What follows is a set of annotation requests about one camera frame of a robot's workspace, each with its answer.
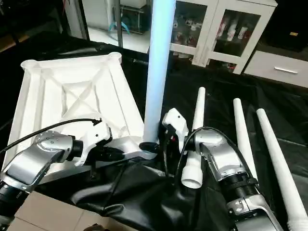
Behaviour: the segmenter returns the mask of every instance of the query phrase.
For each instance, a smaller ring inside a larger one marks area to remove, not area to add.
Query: black plastic sheet
[[[145,55],[66,37],[54,36],[53,40],[36,43],[33,41],[35,40],[28,41],[23,47],[24,51],[33,51],[22,53],[21,58],[38,60],[122,52],[122,68],[138,109],[144,116],[147,65],[134,59],[146,61]],[[85,53],[80,52],[82,48],[85,48]],[[7,54],[7,57],[17,63],[12,52]],[[14,76],[20,82],[21,74],[22,71],[19,71]],[[13,88],[12,80],[4,78],[2,77],[2,81],[8,82]],[[17,87],[12,90],[12,98],[17,100],[19,86],[17,83],[15,85]],[[261,190],[279,222],[286,229],[287,217],[283,200],[256,110],[265,109],[304,206],[308,210],[308,91],[256,77],[208,71],[170,61],[162,115],[175,107],[191,128],[199,87],[205,87],[207,94],[205,125],[223,131],[234,142],[236,131],[232,101],[234,98],[242,100]],[[172,154],[172,158],[168,160],[171,173],[174,172],[178,160],[179,156],[176,154]],[[139,230],[227,231],[232,221],[227,215],[224,198],[206,162],[202,168],[204,180],[202,188],[198,190],[185,188],[178,181],[172,184],[173,179],[166,179],[161,156],[158,156],[153,161],[136,159],[100,168],[100,177],[97,180],[90,180],[90,174],[86,172],[43,184],[37,191],[102,216],[113,217]]]

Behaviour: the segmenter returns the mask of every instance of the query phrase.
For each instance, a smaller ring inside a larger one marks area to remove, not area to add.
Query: tall white cylinder
[[[237,146],[241,151],[241,153],[243,154],[243,157],[251,171],[251,174],[253,175],[254,178],[257,179],[256,167],[251,152],[241,100],[238,98],[234,99],[233,107],[234,107]]]
[[[199,88],[196,108],[193,117],[193,130],[203,127],[205,104],[205,88]],[[182,172],[181,182],[188,188],[198,189],[202,186],[203,173],[201,170],[201,155],[189,151],[186,165]]]
[[[176,0],[154,0],[143,141],[157,142]]]
[[[264,109],[258,109],[257,116],[260,121],[266,145],[269,149],[269,154],[288,214],[289,230],[306,231],[308,229],[307,213]]]

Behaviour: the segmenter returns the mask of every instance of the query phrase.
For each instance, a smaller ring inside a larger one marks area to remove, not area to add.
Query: cabinet handle
[[[288,73],[292,73],[292,74],[295,74],[297,75],[298,72],[297,71],[292,71],[292,70],[288,70],[288,69],[284,69],[284,68],[281,68],[281,67],[274,67],[275,70],[278,70],[278,71],[284,71],[284,72],[288,72]]]

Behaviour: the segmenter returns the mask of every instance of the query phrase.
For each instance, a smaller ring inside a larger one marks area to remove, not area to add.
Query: metal pole
[[[123,47],[123,37],[122,37],[122,21],[121,21],[121,3],[120,0],[115,0],[115,21],[117,28],[117,40],[119,47]]]

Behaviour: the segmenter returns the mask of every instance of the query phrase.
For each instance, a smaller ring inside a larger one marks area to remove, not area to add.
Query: tiled floor
[[[112,218],[33,192],[15,215],[8,231],[83,231],[94,224],[110,231],[136,231]]]

